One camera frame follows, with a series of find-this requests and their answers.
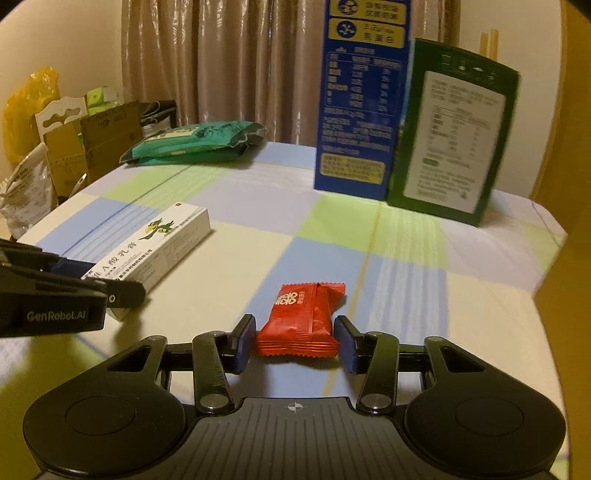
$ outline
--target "wrapped candy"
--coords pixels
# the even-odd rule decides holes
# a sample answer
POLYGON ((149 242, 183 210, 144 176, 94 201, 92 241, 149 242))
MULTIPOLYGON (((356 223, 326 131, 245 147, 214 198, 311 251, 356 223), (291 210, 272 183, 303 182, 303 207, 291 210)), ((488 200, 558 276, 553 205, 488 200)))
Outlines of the wrapped candy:
POLYGON ((256 337, 260 355, 335 356, 331 315, 345 295, 344 283, 281 286, 269 321, 256 337))

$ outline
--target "cartoon bird illustration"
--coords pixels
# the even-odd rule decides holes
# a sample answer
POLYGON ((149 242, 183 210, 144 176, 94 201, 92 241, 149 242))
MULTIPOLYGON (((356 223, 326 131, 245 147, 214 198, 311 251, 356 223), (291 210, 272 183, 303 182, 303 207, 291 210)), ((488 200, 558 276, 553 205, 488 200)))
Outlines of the cartoon bird illustration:
POLYGON ((171 220, 169 223, 162 224, 162 219, 159 218, 153 222, 150 222, 146 227, 146 233, 148 235, 143 236, 140 240, 149 240, 151 239, 156 232, 163 233, 164 235, 168 235, 170 232, 175 230, 176 227, 173 227, 174 220, 171 220))

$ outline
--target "white label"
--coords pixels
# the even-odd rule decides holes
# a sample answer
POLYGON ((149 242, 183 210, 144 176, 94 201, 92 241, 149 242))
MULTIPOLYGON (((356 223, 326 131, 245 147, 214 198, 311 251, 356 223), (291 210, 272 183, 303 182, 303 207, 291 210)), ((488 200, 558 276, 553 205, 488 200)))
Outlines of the white label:
POLYGON ((473 213, 504 109, 500 93, 426 72, 404 196, 473 213))
POLYGON ((153 137, 146 138, 145 141, 151 142, 152 140, 162 140, 163 138, 190 137, 191 135, 193 135, 193 132, 195 130, 195 127, 177 128, 175 130, 171 130, 158 135, 154 135, 153 137))

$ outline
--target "cardboard box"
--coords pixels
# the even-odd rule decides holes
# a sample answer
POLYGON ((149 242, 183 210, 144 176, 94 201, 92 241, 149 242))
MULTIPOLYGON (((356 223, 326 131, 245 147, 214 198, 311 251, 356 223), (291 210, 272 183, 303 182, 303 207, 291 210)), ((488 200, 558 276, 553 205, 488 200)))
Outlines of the cardboard box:
MULTIPOLYGON (((185 255, 212 231, 202 207, 175 203, 135 232, 82 278, 140 282, 148 293, 185 255)), ((121 320, 129 309, 110 309, 121 320)))
POLYGON ((76 119, 46 133, 44 140, 56 193, 67 197, 84 173, 89 183, 101 178, 142 140, 138 103, 76 119))
POLYGON ((414 41, 411 70, 388 203, 478 225, 511 128, 519 73, 423 39, 414 41))
POLYGON ((408 61, 410 0, 327 0, 314 188, 383 200, 408 61))

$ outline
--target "green plastic bag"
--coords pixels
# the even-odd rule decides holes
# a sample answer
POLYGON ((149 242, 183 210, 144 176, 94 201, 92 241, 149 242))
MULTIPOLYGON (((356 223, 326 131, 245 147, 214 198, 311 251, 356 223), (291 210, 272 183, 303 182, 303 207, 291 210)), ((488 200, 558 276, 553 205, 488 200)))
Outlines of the green plastic bag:
POLYGON ((258 145, 265 128, 254 122, 187 125, 148 137, 130 148, 120 163, 162 165, 230 161, 258 145))

